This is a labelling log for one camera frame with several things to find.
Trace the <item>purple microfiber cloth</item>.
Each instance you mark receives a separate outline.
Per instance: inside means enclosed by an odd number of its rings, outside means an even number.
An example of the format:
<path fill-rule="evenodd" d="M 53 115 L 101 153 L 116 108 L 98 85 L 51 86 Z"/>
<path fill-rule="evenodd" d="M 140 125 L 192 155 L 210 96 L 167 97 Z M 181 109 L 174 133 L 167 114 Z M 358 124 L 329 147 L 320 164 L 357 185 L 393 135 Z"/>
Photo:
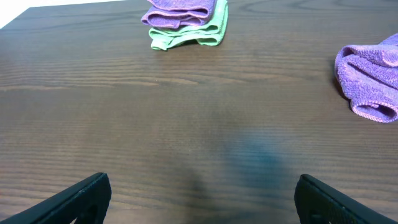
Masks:
<path fill-rule="evenodd" d="M 376 45 L 346 45 L 335 77 L 352 111 L 380 123 L 397 120 L 397 34 Z"/>

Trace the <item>folded green cloth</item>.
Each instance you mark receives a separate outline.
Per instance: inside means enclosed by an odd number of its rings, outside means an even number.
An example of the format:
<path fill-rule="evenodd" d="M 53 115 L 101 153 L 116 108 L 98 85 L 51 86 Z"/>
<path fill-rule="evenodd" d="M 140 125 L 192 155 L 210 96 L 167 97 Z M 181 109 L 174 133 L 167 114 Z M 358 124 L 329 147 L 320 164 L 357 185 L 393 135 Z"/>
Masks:
<path fill-rule="evenodd" d="M 151 28 L 149 36 L 152 39 L 151 48 L 164 50 L 186 44 L 195 40 L 200 45 L 217 46 L 226 33 L 228 24 L 228 2 L 217 1 L 212 18 L 203 26 L 184 26 L 178 29 Z"/>

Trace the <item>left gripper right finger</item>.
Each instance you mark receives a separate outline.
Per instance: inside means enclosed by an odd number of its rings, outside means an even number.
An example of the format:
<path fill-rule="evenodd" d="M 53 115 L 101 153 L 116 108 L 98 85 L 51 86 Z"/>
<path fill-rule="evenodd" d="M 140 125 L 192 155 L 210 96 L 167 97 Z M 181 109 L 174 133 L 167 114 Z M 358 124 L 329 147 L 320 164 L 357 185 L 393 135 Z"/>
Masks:
<path fill-rule="evenodd" d="M 397 224 L 308 174 L 302 174 L 294 194 L 301 224 Z"/>

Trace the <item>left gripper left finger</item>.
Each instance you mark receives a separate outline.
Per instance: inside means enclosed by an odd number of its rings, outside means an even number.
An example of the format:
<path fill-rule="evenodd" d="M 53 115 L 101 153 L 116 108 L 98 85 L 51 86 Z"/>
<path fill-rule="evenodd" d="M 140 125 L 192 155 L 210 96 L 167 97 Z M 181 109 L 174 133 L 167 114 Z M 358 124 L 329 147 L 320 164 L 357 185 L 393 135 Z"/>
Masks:
<path fill-rule="evenodd" d="M 99 172 L 1 224 L 102 224 L 110 200 L 108 175 Z"/>

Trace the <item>folded purple cloth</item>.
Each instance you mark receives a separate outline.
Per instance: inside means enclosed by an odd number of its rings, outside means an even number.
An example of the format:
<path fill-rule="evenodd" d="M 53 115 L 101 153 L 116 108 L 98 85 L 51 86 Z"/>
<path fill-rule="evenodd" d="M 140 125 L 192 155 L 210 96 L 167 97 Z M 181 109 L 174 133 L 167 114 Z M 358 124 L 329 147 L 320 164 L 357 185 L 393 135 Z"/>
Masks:
<path fill-rule="evenodd" d="M 149 0 L 150 9 L 141 17 L 145 25 L 178 29 L 181 26 L 202 26 L 212 17 L 215 0 Z"/>

